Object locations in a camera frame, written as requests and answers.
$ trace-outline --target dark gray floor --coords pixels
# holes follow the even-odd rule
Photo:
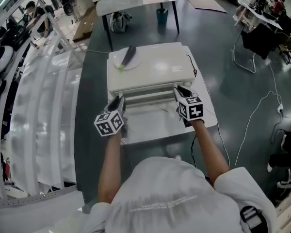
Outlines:
[[[233,64],[231,48],[241,27],[234,27],[232,15],[235,6],[226,1],[217,1],[226,9],[227,14],[196,10],[187,0],[177,1],[180,34],[177,34],[171,4],[164,5],[169,9],[165,30],[157,27],[156,9],[159,4],[127,10],[133,17],[128,30],[124,34],[112,33],[112,39],[114,50],[132,44],[144,46],[165,42],[181,42],[189,46],[209,89],[222,137],[231,159],[231,167],[234,167],[249,116],[259,100],[268,91],[275,91],[275,87],[271,70],[260,57],[256,58],[256,74],[248,73]],[[242,47],[242,41],[239,41],[238,45],[239,62],[250,66],[252,52]],[[110,51],[101,20],[94,29],[89,49]],[[79,88],[75,163],[78,188],[83,192],[85,202],[97,198],[97,183],[107,141],[106,138],[98,135],[93,126],[94,118],[107,104],[107,58],[108,55],[104,53],[87,53]],[[282,97],[284,114],[289,116],[291,115],[291,69],[283,69],[277,53],[271,53],[270,58],[277,62],[272,63],[272,67],[278,92]],[[273,126],[280,120],[276,112],[277,107],[278,103],[273,95],[261,103],[251,119],[237,163],[237,166],[248,169],[267,195],[275,187],[275,182],[285,174],[282,168],[275,168],[270,174],[266,171],[269,155],[280,151],[279,143],[282,134],[278,134],[275,144],[270,144]],[[291,118],[284,119],[277,128],[291,129]],[[211,127],[209,131],[224,153],[217,127]],[[134,144],[125,146],[125,152],[133,166],[150,156],[175,154],[180,154],[184,161],[191,163],[190,147],[193,137],[193,133],[188,133]],[[205,172],[197,143],[194,146],[194,157],[198,168]],[[123,172],[123,179],[126,179],[131,172],[129,161],[125,157],[123,157]]]

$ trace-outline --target desk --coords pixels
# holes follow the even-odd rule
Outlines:
[[[177,1],[177,0],[100,0],[96,6],[96,12],[97,12],[98,16],[102,17],[103,27],[104,27],[105,31],[107,32],[107,37],[108,37],[111,51],[113,51],[113,46],[112,46],[111,36],[110,36],[110,32],[109,32],[107,15],[114,13],[114,12],[121,11],[121,10],[127,10],[130,8],[143,6],[146,4],[160,3],[161,8],[162,8],[163,2],[172,2],[174,14],[175,14],[177,31],[179,33],[179,22],[178,22],[175,1]]]
[[[251,31],[253,29],[254,24],[256,24],[257,19],[260,19],[260,20],[264,21],[265,23],[269,23],[269,24],[277,27],[278,29],[282,30],[281,26],[278,23],[266,18],[264,15],[259,15],[258,13],[256,13],[254,11],[254,9],[250,8],[250,6],[248,4],[243,3],[242,5],[244,6],[244,10],[242,11],[241,15],[239,16],[239,18],[236,21],[234,26],[236,26],[240,21],[245,20],[249,23],[249,31]],[[247,18],[245,18],[243,16],[247,10],[249,10],[253,14],[253,19],[251,21],[249,21]]]
[[[198,69],[190,49],[187,46],[183,46],[183,49],[191,57],[192,63],[197,70],[197,75],[191,88],[198,93],[204,103],[203,119],[205,126],[214,126],[218,121],[203,76]],[[146,51],[140,51],[139,53],[147,55]],[[128,137],[122,139],[123,143],[145,142],[194,131],[193,127],[184,127],[183,121],[179,120],[176,109],[177,105],[175,100],[127,108],[124,116],[128,119]]]

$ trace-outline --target red object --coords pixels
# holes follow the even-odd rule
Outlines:
[[[285,5],[282,2],[275,2],[275,8],[273,9],[273,13],[278,14],[280,11],[284,10],[284,8]]]

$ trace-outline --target shoe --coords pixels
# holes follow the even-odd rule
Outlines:
[[[287,137],[287,135],[284,135],[283,138],[282,138],[282,141],[281,141],[281,149],[282,149],[282,150],[284,150],[284,149],[283,149],[283,145],[285,144],[286,137]]]
[[[181,156],[180,156],[180,155],[178,155],[178,154],[177,154],[177,155],[174,157],[174,159],[182,161],[182,158],[181,158]]]
[[[267,164],[267,172],[271,172],[273,170],[273,168],[270,166],[270,163]]]
[[[234,19],[235,21],[237,21],[237,20],[238,20],[238,16],[237,16],[237,15],[233,15],[233,19]]]

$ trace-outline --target black chair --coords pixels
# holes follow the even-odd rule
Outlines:
[[[263,60],[265,60],[269,52],[273,50],[276,46],[278,46],[279,41],[276,34],[263,24],[259,24],[253,31],[249,33],[243,31],[243,29],[244,27],[242,28],[242,31],[238,35],[233,46],[233,61],[239,67],[251,73],[256,73],[256,65],[254,62],[255,55],[257,54],[261,56]],[[240,36],[242,36],[243,47],[246,49],[250,49],[252,52],[254,52],[252,56],[253,70],[249,70],[241,66],[235,60],[235,46]]]

